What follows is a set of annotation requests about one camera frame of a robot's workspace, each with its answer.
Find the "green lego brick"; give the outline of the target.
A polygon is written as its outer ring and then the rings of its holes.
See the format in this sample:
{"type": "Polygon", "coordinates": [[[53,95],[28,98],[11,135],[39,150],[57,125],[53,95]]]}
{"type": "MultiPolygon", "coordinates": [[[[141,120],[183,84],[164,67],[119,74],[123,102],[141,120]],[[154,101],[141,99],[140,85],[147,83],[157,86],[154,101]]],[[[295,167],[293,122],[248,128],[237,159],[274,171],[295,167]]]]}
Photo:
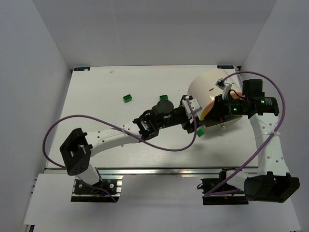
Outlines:
{"type": "Polygon", "coordinates": [[[168,95],[160,95],[159,99],[163,101],[163,100],[168,100],[169,98],[168,98],[168,95]]]}
{"type": "Polygon", "coordinates": [[[197,136],[198,136],[198,137],[201,137],[201,136],[203,136],[204,134],[205,134],[205,132],[204,132],[203,129],[198,129],[198,130],[197,130],[197,136]]]}
{"type": "Polygon", "coordinates": [[[125,103],[128,103],[128,102],[132,101],[132,96],[131,96],[130,94],[125,95],[125,96],[123,97],[123,101],[124,101],[125,103]]]}

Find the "salmon orange top drawer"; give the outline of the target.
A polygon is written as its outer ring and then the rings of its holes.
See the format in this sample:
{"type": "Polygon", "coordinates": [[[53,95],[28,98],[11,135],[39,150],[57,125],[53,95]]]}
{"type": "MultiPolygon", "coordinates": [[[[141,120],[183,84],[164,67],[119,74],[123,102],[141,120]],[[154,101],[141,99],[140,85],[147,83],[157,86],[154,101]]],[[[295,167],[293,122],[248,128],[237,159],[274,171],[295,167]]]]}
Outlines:
{"type": "MultiPolygon", "coordinates": [[[[239,92],[236,92],[236,93],[232,93],[231,96],[233,99],[241,99],[242,96],[237,96],[237,94],[239,94],[239,92]]],[[[211,96],[211,99],[212,101],[203,109],[199,119],[200,120],[204,120],[205,116],[211,111],[211,109],[213,108],[214,106],[214,100],[215,100],[215,97],[214,96],[211,96]]]]}

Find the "olive green bottom drawer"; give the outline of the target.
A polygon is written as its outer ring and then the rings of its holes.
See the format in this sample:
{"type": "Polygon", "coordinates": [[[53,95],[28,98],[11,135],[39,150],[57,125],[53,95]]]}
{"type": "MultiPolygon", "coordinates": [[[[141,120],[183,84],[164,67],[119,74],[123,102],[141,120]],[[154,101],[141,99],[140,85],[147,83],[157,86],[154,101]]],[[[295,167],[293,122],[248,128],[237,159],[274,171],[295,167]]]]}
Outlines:
{"type": "Polygon", "coordinates": [[[201,119],[199,124],[205,126],[205,128],[210,127],[221,127],[221,126],[230,126],[242,119],[242,116],[233,116],[229,115],[227,117],[219,116],[205,116],[204,119],[201,119]]]}

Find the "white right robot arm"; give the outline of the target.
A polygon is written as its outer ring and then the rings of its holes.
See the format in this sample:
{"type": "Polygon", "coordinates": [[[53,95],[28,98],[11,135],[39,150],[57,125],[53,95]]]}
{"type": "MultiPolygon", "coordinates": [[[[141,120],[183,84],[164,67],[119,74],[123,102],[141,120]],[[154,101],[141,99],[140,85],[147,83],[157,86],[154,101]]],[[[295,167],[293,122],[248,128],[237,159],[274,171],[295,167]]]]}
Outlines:
{"type": "Polygon", "coordinates": [[[249,79],[242,83],[243,99],[215,100],[223,116],[247,116],[252,126],[258,158],[256,175],[243,172],[243,168],[224,171],[225,179],[204,197],[219,194],[224,184],[242,191],[249,201],[283,203],[299,186],[299,179],[292,177],[285,163],[278,126],[282,124],[283,113],[279,111],[274,97],[267,97],[261,79],[249,79]]]}

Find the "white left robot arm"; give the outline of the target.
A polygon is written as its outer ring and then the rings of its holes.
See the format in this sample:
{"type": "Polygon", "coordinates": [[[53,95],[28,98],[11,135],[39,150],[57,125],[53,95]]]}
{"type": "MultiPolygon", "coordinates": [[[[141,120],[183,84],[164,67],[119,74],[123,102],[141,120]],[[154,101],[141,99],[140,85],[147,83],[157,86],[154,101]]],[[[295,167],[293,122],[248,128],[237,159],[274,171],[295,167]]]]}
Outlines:
{"type": "Polygon", "coordinates": [[[185,96],[175,108],[169,100],[160,100],[150,110],[122,127],[110,126],[108,130],[84,132],[74,129],[60,146],[68,175],[77,176],[84,183],[98,187],[102,183],[91,157],[105,150],[151,140],[161,129],[181,125],[188,133],[196,133],[201,111],[197,99],[185,96]]]}

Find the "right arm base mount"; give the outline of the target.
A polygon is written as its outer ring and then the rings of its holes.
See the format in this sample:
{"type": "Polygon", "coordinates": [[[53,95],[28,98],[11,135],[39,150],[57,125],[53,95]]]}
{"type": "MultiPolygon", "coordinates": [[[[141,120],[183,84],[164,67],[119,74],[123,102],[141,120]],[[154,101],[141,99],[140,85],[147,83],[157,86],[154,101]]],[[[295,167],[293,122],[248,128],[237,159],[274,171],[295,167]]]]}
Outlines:
{"type": "MultiPolygon", "coordinates": [[[[198,190],[202,190],[202,194],[206,194],[220,182],[226,179],[226,172],[232,169],[222,169],[216,178],[202,178],[201,183],[197,186],[198,190]]],[[[203,205],[248,205],[249,202],[244,193],[236,187],[223,184],[212,195],[202,197],[203,205]]]]}

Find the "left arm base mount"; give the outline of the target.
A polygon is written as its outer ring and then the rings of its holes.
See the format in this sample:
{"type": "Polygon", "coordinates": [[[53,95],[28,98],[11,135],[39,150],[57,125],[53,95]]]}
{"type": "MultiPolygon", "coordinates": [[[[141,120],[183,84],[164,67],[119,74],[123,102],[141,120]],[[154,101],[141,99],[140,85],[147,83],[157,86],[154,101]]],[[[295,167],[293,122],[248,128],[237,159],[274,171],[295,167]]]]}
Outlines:
{"type": "Polygon", "coordinates": [[[116,203],[122,190],[120,175],[101,175],[101,181],[94,187],[86,184],[80,178],[74,180],[71,202],[77,203],[116,203]]]}

